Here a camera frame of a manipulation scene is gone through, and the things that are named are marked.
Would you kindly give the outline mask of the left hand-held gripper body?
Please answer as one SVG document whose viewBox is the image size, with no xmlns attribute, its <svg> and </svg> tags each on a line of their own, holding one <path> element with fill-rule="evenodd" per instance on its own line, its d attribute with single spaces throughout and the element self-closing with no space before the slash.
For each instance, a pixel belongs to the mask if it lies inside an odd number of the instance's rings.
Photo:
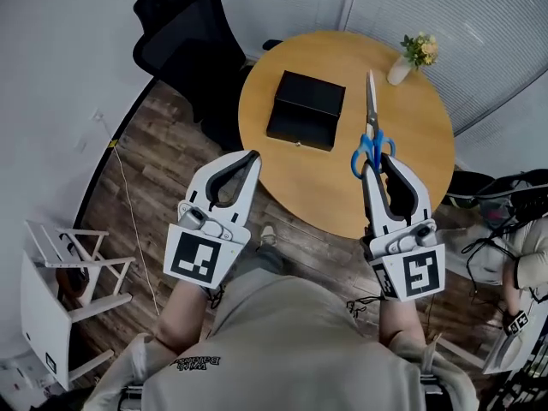
<svg viewBox="0 0 548 411">
<path fill-rule="evenodd" d="M 179 203 L 178 221 L 168 230 L 164 273 L 216 289 L 251 239 L 245 227 L 248 210 L 207 210 L 189 201 Z"/>
</svg>

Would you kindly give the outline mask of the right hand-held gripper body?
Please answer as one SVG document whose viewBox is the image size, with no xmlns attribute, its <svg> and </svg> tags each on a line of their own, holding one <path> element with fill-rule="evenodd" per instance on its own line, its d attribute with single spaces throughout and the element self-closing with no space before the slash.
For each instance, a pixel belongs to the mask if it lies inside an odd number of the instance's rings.
<svg viewBox="0 0 548 411">
<path fill-rule="evenodd" d="M 445 245 L 438 242 L 437 225 L 427 219 L 380 237 L 361 240 L 366 262 L 378 279 L 381 295 L 411 301 L 445 288 Z"/>
</svg>

